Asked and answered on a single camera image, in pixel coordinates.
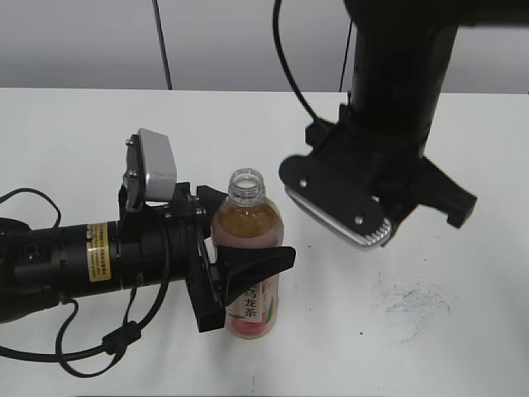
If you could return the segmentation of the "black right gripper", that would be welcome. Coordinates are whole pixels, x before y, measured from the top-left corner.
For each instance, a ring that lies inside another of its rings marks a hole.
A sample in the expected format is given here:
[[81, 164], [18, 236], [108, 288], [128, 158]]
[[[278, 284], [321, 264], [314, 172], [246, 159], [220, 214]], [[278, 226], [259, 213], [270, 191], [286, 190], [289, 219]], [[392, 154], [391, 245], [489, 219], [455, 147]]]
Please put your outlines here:
[[391, 238], [419, 206], [443, 213], [449, 225], [461, 228], [477, 198], [425, 156], [431, 121], [412, 112], [361, 112], [342, 104], [337, 122], [312, 122], [305, 140], [309, 156], [382, 205], [392, 223]]

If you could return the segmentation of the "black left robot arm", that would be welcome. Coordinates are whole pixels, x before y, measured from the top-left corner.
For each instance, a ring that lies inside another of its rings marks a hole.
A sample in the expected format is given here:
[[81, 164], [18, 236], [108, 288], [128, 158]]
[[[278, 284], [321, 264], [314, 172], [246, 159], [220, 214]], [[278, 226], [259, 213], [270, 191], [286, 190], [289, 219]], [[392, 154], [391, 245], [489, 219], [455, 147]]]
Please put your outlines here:
[[290, 246], [221, 246], [210, 261], [206, 240], [223, 192], [178, 183], [160, 206], [121, 208], [116, 221], [33, 230], [1, 221], [1, 318], [10, 322], [60, 298], [105, 294], [183, 280], [200, 332], [223, 328], [226, 308], [252, 286], [293, 266]]

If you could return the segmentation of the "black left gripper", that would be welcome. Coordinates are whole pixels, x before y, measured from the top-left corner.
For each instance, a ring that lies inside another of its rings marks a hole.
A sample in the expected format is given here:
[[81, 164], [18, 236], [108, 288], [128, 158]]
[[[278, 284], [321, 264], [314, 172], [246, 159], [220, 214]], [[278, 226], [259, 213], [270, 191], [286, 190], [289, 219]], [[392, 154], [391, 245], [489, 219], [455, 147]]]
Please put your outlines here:
[[138, 208], [128, 208], [131, 194], [124, 186], [119, 190], [115, 264], [122, 288], [160, 287], [155, 302], [138, 323], [140, 329], [161, 309], [171, 281], [185, 282], [198, 331], [210, 332], [225, 327], [224, 306], [258, 283], [293, 268], [296, 251], [291, 246], [218, 246], [221, 303], [207, 275], [203, 220], [211, 223], [228, 195], [207, 185], [199, 185], [196, 194], [191, 195], [188, 183], [177, 183], [168, 203], [149, 206], [142, 199]]

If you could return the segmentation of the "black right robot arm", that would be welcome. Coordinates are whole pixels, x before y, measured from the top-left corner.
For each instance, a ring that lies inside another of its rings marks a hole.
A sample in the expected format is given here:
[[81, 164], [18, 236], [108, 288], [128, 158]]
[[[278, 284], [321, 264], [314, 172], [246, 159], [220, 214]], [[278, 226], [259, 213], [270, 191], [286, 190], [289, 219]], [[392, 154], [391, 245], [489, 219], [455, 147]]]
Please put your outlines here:
[[477, 198], [424, 154], [458, 30], [527, 26], [525, 1], [348, 1], [357, 29], [349, 97], [315, 117], [311, 150], [280, 176], [292, 200], [340, 237], [384, 245], [417, 207], [462, 227]]

